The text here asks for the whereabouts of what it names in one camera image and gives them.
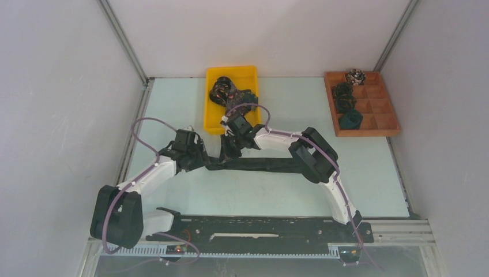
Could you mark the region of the dark green leaf tie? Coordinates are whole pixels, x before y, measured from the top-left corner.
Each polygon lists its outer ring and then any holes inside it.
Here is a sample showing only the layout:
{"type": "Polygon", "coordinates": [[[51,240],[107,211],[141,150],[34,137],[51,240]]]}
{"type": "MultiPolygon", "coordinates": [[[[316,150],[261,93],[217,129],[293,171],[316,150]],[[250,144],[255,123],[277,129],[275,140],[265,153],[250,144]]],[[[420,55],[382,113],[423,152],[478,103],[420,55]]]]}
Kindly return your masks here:
{"type": "Polygon", "coordinates": [[[220,161],[218,158],[210,157],[209,161],[210,163],[205,167],[210,171],[238,170],[295,174],[302,172],[292,158],[235,158],[220,161]]]}

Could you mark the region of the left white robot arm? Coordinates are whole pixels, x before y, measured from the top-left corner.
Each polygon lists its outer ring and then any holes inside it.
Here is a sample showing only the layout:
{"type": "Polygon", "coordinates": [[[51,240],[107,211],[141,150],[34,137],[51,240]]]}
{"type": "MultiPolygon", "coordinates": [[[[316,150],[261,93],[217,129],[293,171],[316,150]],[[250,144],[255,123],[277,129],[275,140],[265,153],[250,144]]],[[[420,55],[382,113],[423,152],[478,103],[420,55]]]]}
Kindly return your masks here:
{"type": "Polygon", "coordinates": [[[200,135],[191,129],[178,129],[175,138],[157,152],[145,170],[117,186],[106,185],[99,190],[90,235],[126,249],[159,232],[168,240],[178,239],[182,224],[175,218],[179,213],[166,208],[145,213],[143,200],[178,173],[208,164],[209,156],[200,135]]]}

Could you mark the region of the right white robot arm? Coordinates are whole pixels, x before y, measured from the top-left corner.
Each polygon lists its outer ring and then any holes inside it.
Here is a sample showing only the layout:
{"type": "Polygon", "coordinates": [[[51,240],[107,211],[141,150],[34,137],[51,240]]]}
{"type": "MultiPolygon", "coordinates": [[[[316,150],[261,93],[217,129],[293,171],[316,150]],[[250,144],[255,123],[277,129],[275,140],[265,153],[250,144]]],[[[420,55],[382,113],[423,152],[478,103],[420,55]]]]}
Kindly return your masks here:
{"type": "Polygon", "coordinates": [[[325,191],[332,218],[337,222],[337,237],[350,241],[357,236],[362,215],[341,183],[336,151],[316,129],[309,127],[291,133],[263,124],[252,126],[244,116],[237,114],[223,116],[221,125],[225,129],[222,141],[227,157],[239,156],[244,148],[289,153],[298,173],[325,191]]]}

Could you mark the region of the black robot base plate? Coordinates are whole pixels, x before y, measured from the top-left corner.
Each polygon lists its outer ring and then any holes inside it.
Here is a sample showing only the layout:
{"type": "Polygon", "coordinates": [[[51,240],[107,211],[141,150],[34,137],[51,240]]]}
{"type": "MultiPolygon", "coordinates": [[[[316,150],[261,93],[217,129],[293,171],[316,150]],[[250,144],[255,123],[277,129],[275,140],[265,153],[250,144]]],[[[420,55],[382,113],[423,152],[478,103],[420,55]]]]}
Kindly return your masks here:
{"type": "Polygon", "coordinates": [[[168,233],[189,239],[202,254],[328,254],[333,244],[374,242],[371,225],[330,217],[181,216],[168,233]]]}

